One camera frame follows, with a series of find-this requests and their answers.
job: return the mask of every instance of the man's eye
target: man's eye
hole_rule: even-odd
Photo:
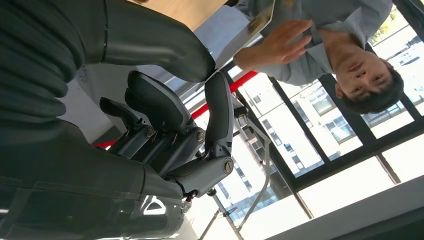
[[[380,76],[376,76],[375,78],[374,78],[374,82],[375,81],[377,81],[377,80],[379,80],[379,79],[381,79],[382,78],[382,76],[380,75]]]

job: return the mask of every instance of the metal screw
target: metal screw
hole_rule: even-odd
[[[197,141],[202,143],[205,140],[205,131],[200,130],[197,132]]]
[[[233,171],[234,163],[231,158],[224,160],[223,170],[225,174],[230,174]]]
[[[153,129],[153,127],[148,126],[148,127],[146,127],[144,134],[145,134],[146,138],[149,139],[149,138],[153,137],[153,135],[155,135],[155,130]]]

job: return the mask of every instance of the man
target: man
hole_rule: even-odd
[[[248,18],[271,0],[244,0],[235,7]],[[365,44],[386,20],[391,0],[276,0],[261,44],[242,49],[235,63],[296,86],[336,75],[336,95],[357,113],[378,113],[395,104],[404,83]]]

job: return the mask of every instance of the wooden table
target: wooden table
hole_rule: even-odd
[[[227,0],[128,0],[167,15],[187,25],[192,31],[204,23]]]

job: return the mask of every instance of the man's hand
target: man's hand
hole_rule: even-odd
[[[311,20],[287,21],[271,32],[262,44],[242,49],[234,61],[244,70],[253,70],[263,65],[288,64],[305,53],[305,46],[311,37],[305,36],[292,44],[290,42],[311,25]]]

